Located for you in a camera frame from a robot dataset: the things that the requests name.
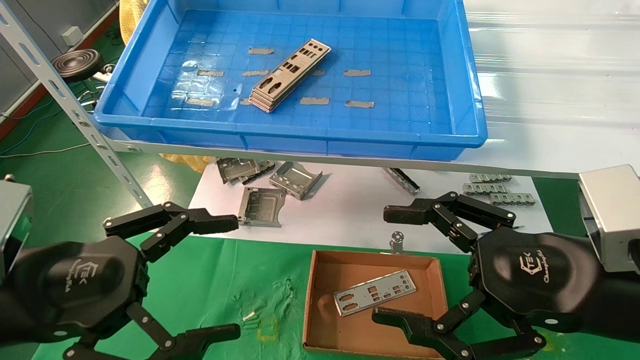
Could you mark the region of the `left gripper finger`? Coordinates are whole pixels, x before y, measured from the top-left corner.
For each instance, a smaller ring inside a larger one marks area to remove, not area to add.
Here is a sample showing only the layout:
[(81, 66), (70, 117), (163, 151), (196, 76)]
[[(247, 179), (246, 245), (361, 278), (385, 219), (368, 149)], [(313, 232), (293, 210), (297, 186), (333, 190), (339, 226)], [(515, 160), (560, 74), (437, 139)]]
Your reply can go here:
[(228, 233), (239, 228), (239, 220), (234, 214), (211, 215), (206, 208), (187, 209), (173, 202), (165, 202), (106, 219), (103, 228), (107, 236), (121, 239), (130, 239), (154, 230), (154, 235), (140, 244), (142, 257), (154, 263), (188, 235)]

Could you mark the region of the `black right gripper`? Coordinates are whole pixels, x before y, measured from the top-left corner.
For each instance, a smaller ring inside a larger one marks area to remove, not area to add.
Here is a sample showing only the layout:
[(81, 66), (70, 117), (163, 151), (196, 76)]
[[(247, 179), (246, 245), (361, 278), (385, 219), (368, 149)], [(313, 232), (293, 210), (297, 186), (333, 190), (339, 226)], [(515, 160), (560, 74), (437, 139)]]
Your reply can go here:
[[(372, 310), (373, 322), (400, 328), (409, 344), (434, 349), (445, 360), (517, 360), (547, 344), (531, 325), (561, 333), (585, 330), (588, 299), (603, 272), (588, 240), (512, 230), (513, 212), (455, 191), (416, 198), (407, 206), (387, 205), (383, 219), (391, 224), (432, 224), (463, 253), (474, 250), (470, 285), (478, 290), (439, 319), (385, 307)], [(462, 219), (493, 231), (478, 239)], [(455, 330), (484, 305), (515, 334), (462, 342)]]

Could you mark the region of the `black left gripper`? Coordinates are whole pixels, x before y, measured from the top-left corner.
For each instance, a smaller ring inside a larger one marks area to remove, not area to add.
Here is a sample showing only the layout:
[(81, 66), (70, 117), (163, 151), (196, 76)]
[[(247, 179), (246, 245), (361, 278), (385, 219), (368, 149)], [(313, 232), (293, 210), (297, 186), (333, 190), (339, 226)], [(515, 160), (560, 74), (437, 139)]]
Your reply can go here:
[(235, 323), (171, 336), (140, 304), (149, 281), (139, 250), (116, 235), (25, 249), (13, 265), (13, 343), (80, 337), (64, 360), (121, 360), (95, 346), (132, 320), (157, 344), (149, 360), (201, 360), (212, 344), (240, 338)]

